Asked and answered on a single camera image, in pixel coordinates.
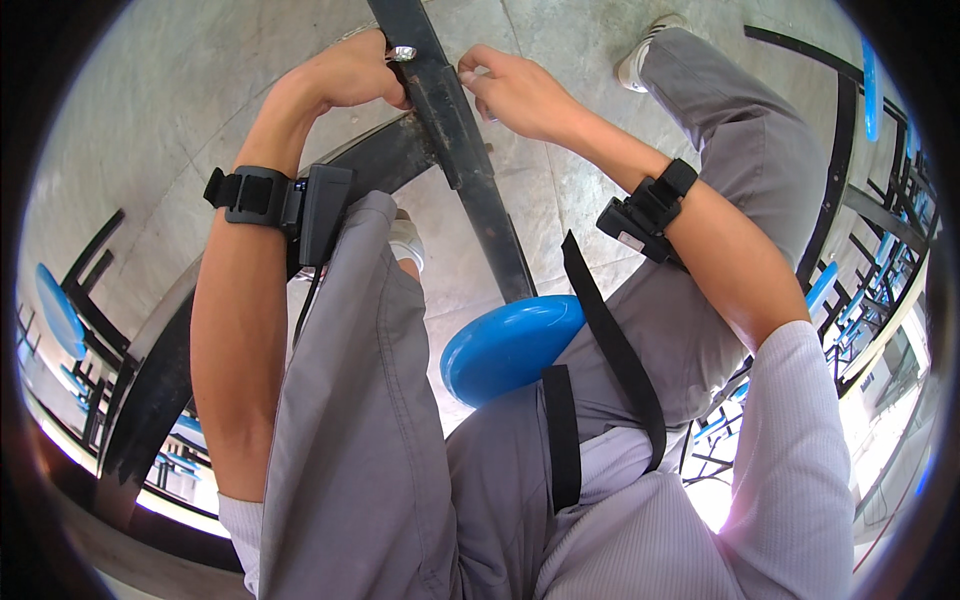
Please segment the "sleeve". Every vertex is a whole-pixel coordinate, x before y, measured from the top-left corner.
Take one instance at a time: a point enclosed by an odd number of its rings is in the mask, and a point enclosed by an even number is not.
[[[260,584],[260,530],[263,503],[245,502],[217,493],[220,497],[220,524],[230,533],[233,549],[243,566],[244,586],[254,596]]]
[[[718,539],[747,598],[846,598],[852,580],[850,453],[813,325],[756,353]]]

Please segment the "black device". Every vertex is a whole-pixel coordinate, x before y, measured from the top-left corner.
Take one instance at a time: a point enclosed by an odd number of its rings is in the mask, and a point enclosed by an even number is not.
[[[680,214],[680,200],[697,180],[693,167],[674,159],[659,178],[645,178],[626,200],[611,198],[597,226],[613,239],[661,263],[673,257],[663,230]]]
[[[333,253],[344,215],[355,198],[351,169],[310,165],[308,176],[290,180],[274,169],[238,167],[232,175],[214,169],[204,198],[227,209],[228,223],[250,223],[279,229],[288,240],[300,240],[301,266],[320,269]]]

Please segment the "person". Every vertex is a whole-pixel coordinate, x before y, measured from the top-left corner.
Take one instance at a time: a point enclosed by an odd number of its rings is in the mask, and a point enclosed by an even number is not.
[[[375,98],[408,108],[384,50],[384,36],[367,31],[282,77],[234,168],[293,177],[329,108]],[[476,45],[458,71],[484,118],[567,148],[624,190],[670,163],[530,60]],[[644,473],[650,440],[588,326],[557,360],[574,396],[578,503],[555,514],[539,382],[486,404],[444,441],[426,378],[419,265],[388,243],[409,250],[416,236],[408,225],[391,233],[396,204],[383,193],[348,210],[284,373],[284,238],[229,224],[221,210],[197,284],[191,371],[220,519],[251,592],[845,596],[850,458],[793,273],[819,212],[824,153],[796,110],[677,15],[657,21],[615,74],[650,93],[702,158],[665,231],[688,273],[647,260],[607,299],[660,401],[668,432],[659,467]],[[714,535],[684,493],[681,446],[748,353],[732,508]]]

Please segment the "metal bolt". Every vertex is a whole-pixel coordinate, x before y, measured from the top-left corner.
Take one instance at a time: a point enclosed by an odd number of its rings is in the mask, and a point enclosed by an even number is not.
[[[395,46],[387,51],[386,60],[394,62],[409,62],[417,56],[417,48],[413,46]]]

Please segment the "white sneaker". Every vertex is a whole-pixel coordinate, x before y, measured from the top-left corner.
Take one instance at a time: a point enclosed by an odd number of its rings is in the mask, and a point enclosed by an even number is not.
[[[640,68],[643,67],[643,60],[647,58],[647,52],[650,51],[650,43],[654,40],[654,36],[671,27],[679,27],[690,31],[690,24],[679,14],[668,14],[654,21],[654,24],[647,30],[647,35],[634,48],[634,51],[613,68],[613,73],[621,85],[641,94],[646,93],[647,88],[643,86],[643,82],[640,80]]]
[[[390,250],[394,252],[396,260],[410,258],[417,265],[417,271],[423,273],[423,258],[426,256],[423,251],[423,242],[420,240],[420,235],[417,234],[417,226],[414,225],[413,221],[410,221],[405,211],[397,210],[394,224],[390,226],[387,241],[390,243]]]

